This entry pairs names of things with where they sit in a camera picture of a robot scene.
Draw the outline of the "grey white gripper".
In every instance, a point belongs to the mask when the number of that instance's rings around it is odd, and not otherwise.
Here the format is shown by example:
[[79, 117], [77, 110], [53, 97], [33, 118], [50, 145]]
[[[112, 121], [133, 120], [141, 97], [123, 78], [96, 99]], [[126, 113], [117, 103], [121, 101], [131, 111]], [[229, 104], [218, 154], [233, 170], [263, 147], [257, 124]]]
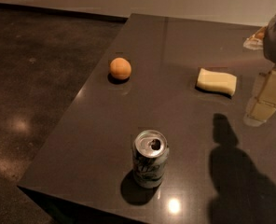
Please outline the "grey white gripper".
[[[266, 59], [276, 63], [276, 14], [271, 18], [263, 38]], [[276, 65], [267, 73], [260, 73], [252, 89], [252, 97], [243, 118], [246, 125], [258, 127], [276, 112]]]

